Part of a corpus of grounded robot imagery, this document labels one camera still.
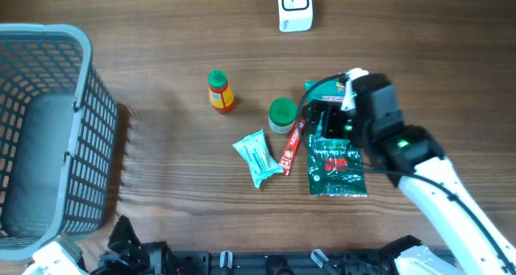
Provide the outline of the green glove package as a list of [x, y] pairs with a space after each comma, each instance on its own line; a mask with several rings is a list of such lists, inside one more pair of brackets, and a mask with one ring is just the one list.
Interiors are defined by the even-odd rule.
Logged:
[[312, 196], [365, 197], [367, 195], [362, 168], [361, 151], [346, 138], [323, 137], [323, 119], [329, 106], [340, 105], [345, 87], [337, 80], [315, 86], [313, 81], [305, 83], [310, 91], [302, 109], [307, 122], [303, 137], [309, 146], [307, 176]]

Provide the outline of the green lid white jar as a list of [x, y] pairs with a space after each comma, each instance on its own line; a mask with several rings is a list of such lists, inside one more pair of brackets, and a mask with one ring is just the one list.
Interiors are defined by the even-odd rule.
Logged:
[[277, 134], [286, 134], [293, 128], [297, 105], [289, 98], [278, 98], [269, 107], [268, 125]]

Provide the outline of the red stick sachet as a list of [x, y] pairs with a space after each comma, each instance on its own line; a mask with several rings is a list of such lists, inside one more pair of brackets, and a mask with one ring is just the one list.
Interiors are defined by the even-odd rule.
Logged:
[[292, 163], [301, 142], [301, 136], [305, 125], [306, 122], [304, 118], [300, 118], [300, 121], [293, 127], [289, 140], [285, 146], [285, 150], [283, 151], [283, 155], [280, 159], [279, 165], [283, 168], [283, 174], [286, 176], [289, 175], [292, 168]]

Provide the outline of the teal white sachet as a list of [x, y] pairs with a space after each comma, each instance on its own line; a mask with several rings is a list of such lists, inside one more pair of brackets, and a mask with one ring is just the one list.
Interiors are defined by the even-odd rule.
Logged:
[[263, 130], [247, 135], [234, 143], [233, 148], [248, 164], [253, 184], [257, 189], [262, 181], [284, 171], [271, 156]]

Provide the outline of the red sauce bottle green cap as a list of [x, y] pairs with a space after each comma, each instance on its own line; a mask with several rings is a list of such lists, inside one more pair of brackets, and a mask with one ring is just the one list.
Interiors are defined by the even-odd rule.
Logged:
[[235, 107], [235, 96], [226, 74], [214, 69], [208, 76], [209, 99], [212, 107], [220, 114], [227, 114]]

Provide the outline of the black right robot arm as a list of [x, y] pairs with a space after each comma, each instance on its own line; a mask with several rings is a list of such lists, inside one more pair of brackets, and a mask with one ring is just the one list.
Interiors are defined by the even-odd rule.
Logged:
[[515, 248], [464, 187], [453, 163], [425, 128], [408, 125], [390, 80], [353, 69], [306, 89], [298, 118], [322, 136], [347, 139], [370, 161], [362, 173], [384, 174], [431, 222], [469, 274], [513, 274]]

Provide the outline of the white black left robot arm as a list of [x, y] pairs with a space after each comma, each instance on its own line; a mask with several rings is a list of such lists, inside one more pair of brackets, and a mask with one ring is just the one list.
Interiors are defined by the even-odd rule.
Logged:
[[165, 242], [143, 244], [126, 216], [121, 216], [110, 234], [110, 251], [99, 257], [98, 267], [85, 267], [82, 250], [62, 233], [45, 244], [32, 256], [25, 275], [82, 274], [183, 274], [182, 263]]

